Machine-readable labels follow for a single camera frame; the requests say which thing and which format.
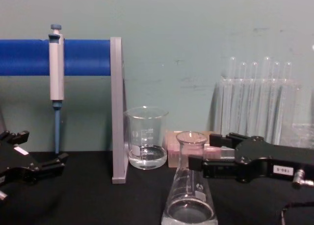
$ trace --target black tabletop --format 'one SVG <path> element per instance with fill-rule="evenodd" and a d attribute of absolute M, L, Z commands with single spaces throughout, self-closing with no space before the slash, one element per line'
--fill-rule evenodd
<path fill-rule="evenodd" d="M 110 152 L 73 152 L 62 177 L 1 187 L 9 198 L 0 202 L 0 225 L 160 225 L 175 169 L 129 166 L 127 183 L 113 185 L 111 158 Z M 210 179 L 209 186 L 219 225 L 278 225 L 284 205 L 314 201 L 314 189 L 268 178 L 249 184 Z M 286 224 L 314 224 L 314 208 L 289 210 Z"/>

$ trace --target pink container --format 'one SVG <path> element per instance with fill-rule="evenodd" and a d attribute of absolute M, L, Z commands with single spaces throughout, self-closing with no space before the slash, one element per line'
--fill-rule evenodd
<path fill-rule="evenodd" d="M 181 131 L 167 131 L 164 137 L 164 147 L 168 151 L 168 167 L 176 168 L 179 163 L 179 155 L 180 155 L 180 144 L 176 138 L 177 134 Z M 202 131 L 207 137 L 207 142 L 205 143 L 204 149 L 204 158 L 205 159 L 220 159 L 221 157 L 221 149 L 217 147 L 212 147 L 209 144 L 209 135 L 213 132 L 210 131 Z"/>

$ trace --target beaker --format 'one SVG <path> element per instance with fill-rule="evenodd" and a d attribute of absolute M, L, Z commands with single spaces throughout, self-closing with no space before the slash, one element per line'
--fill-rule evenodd
<path fill-rule="evenodd" d="M 129 162 L 136 168 L 149 170 L 162 166 L 167 151 L 162 146 L 167 111 L 142 106 L 125 112 L 129 127 Z"/>
<path fill-rule="evenodd" d="M 208 179 L 203 178 L 202 172 L 188 168 L 188 156 L 203 156 L 207 138 L 199 132 L 185 131 L 179 133 L 177 139 L 180 143 L 179 165 L 161 224 L 217 225 Z"/>

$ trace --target label sticker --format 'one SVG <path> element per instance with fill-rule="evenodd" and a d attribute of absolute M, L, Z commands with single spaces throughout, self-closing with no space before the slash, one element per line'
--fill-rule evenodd
<path fill-rule="evenodd" d="M 196 197 L 197 199 L 200 199 L 200 200 L 206 202 L 206 195 L 205 195 L 205 193 L 203 193 L 203 192 L 195 191 L 195 197 Z"/>
<path fill-rule="evenodd" d="M 14 150 L 17 150 L 19 153 L 23 154 L 23 155 L 27 155 L 28 152 L 20 147 L 16 147 L 14 148 Z"/>
<path fill-rule="evenodd" d="M 274 174 L 293 176 L 293 168 L 286 166 L 274 165 Z"/>
<path fill-rule="evenodd" d="M 5 176 L 0 177 L 0 183 L 3 183 L 5 181 Z"/>
<path fill-rule="evenodd" d="M 140 156 L 141 155 L 140 147 L 137 145 L 132 145 L 132 154 L 136 156 Z"/>

